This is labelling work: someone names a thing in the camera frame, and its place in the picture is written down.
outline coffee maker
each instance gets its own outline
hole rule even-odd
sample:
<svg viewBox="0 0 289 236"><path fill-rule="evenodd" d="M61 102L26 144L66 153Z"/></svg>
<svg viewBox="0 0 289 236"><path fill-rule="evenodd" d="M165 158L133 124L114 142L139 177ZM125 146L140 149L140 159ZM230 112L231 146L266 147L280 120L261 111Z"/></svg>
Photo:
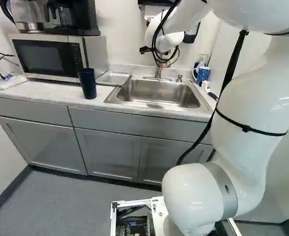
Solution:
<svg viewBox="0 0 289 236"><path fill-rule="evenodd" d="M97 36L94 0L47 0L43 3L44 32L76 36Z"/></svg>

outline drawer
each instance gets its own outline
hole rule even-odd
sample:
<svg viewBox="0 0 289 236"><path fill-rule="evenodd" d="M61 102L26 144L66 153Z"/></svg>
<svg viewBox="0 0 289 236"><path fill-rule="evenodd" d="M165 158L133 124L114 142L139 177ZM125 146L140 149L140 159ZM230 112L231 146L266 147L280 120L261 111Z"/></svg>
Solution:
<svg viewBox="0 0 289 236"><path fill-rule="evenodd" d="M206 123L197 121L147 117L71 107L69 107L69 112L76 128L185 142L196 141L206 126ZM202 143L211 144L210 134L207 134Z"/></svg>
<svg viewBox="0 0 289 236"><path fill-rule="evenodd" d="M67 107L1 97L0 116L72 126Z"/></svg>

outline floor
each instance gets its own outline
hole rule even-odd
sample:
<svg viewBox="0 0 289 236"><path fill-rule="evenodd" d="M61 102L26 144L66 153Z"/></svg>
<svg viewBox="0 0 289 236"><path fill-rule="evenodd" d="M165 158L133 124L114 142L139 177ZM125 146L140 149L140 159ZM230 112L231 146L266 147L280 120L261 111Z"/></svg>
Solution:
<svg viewBox="0 0 289 236"><path fill-rule="evenodd" d="M33 171L0 209L0 236L109 236L112 201L160 195ZM238 226L243 236L286 236L280 226Z"/></svg>

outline gray cabinet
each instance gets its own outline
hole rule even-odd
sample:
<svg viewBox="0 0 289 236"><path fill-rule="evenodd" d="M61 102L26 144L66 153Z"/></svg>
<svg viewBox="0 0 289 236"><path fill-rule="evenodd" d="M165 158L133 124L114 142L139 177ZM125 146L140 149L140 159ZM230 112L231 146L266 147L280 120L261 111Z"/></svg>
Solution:
<svg viewBox="0 0 289 236"><path fill-rule="evenodd" d="M73 128L4 117L0 124L28 164L87 174Z"/></svg>
<svg viewBox="0 0 289 236"><path fill-rule="evenodd" d="M142 138L139 181L160 185L163 175L192 143ZM183 161L183 164L205 162L213 150L209 145L198 145Z"/></svg>
<svg viewBox="0 0 289 236"><path fill-rule="evenodd" d="M141 137L75 130L89 175L137 181Z"/></svg>

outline kitchen sink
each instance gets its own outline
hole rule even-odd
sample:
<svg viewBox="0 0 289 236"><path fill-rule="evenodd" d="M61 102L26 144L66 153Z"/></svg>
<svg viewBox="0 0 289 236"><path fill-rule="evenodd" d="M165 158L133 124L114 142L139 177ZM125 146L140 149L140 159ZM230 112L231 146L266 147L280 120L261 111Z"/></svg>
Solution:
<svg viewBox="0 0 289 236"><path fill-rule="evenodd" d="M203 105L203 109L209 111L200 99L190 81L132 76L121 88L115 88L104 102L174 111L196 110Z"/></svg>

